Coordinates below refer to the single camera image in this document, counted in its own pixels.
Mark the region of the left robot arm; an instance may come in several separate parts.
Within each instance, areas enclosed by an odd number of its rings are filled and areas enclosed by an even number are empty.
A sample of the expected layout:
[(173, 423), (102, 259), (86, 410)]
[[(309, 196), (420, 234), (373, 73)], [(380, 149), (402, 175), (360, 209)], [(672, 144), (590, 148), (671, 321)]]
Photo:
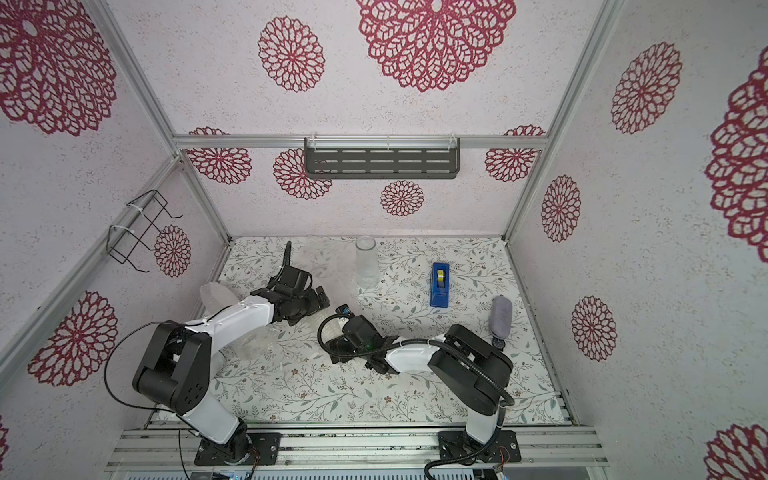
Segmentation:
[(132, 380), (133, 389), (170, 411), (200, 438), (198, 465), (238, 465), (259, 460), (246, 422), (209, 391), (223, 367), (221, 350), (273, 323), (298, 324), (330, 306), (312, 275), (291, 265), (288, 241), (278, 273), (267, 285), (213, 315), (193, 321), (156, 322)]

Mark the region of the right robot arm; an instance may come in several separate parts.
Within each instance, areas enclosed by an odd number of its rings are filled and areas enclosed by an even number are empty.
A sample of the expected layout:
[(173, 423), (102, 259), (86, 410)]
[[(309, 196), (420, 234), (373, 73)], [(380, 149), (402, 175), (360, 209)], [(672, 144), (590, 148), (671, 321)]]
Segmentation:
[(497, 445), (506, 410), (515, 403), (506, 390), (513, 364), (465, 326), (455, 324), (433, 338), (384, 336), (366, 317), (338, 308), (321, 321), (316, 338), (334, 364), (362, 359), (381, 375), (432, 373), (464, 405), (463, 438), (424, 466), (425, 478), (432, 479), (437, 467), (471, 465)]

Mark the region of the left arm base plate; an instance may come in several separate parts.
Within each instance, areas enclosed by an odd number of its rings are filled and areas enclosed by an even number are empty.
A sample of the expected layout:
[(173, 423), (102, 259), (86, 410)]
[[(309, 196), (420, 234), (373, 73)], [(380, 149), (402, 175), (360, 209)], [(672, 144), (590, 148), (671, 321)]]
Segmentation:
[(195, 466), (271, 466), (280, 449), (279, 433), (236, 433), (228, 442), (218, 444), (201, 437), (193, 464)]

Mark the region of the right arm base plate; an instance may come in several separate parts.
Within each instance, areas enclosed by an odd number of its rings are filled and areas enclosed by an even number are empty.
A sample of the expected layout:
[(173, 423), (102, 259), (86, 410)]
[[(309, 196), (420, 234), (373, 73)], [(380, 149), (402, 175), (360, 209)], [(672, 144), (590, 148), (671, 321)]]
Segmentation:
[[(438, 451), (442, 460), (461, 457), (479, 450), (482, 443), (471, 439), (464, 431), (439, 431), (437, 434)], [(517, 436), (512, 430), (501, 430), (494, 442), (478, 454), (473, 460), (462, 461), (463, 465), (472, 463), (519, 463), (522, 460)]]

